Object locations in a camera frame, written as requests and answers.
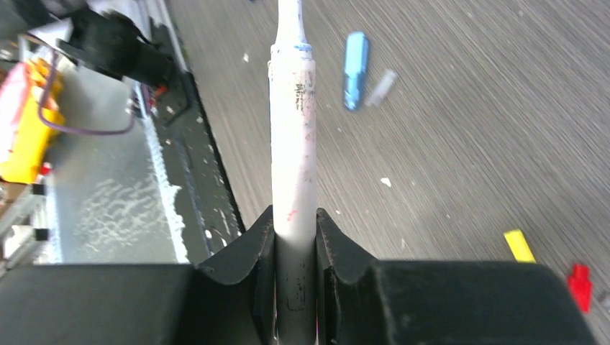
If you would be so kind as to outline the white marker blue tip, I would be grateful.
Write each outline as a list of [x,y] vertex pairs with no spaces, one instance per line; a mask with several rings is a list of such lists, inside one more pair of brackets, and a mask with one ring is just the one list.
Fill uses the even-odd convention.
[[315,344],[316,63],[301,1],[278,2],[268,80],[278,341]]

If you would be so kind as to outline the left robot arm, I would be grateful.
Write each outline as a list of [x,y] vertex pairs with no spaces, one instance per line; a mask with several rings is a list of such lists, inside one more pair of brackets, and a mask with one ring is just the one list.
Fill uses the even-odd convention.
[[129,17],[117,11],[98,13],[87,1],[2,1],[1,38],[63,19],[71,20],[72,30],[56,47],[89,69],[148,86],[167,86],[175,74],[173,58],[146,39]]

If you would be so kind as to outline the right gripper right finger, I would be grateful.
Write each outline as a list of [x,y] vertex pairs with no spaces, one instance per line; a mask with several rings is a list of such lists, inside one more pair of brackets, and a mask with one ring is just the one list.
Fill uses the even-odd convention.
[[320,344],[594,344],[549,268],[377,259],[317,211]]

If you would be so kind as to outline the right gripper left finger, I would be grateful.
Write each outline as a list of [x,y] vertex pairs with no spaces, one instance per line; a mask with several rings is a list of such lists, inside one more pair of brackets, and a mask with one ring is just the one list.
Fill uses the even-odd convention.
[[269,344],[273,213],[198,266],[20,267],[1,280],[3,344]]

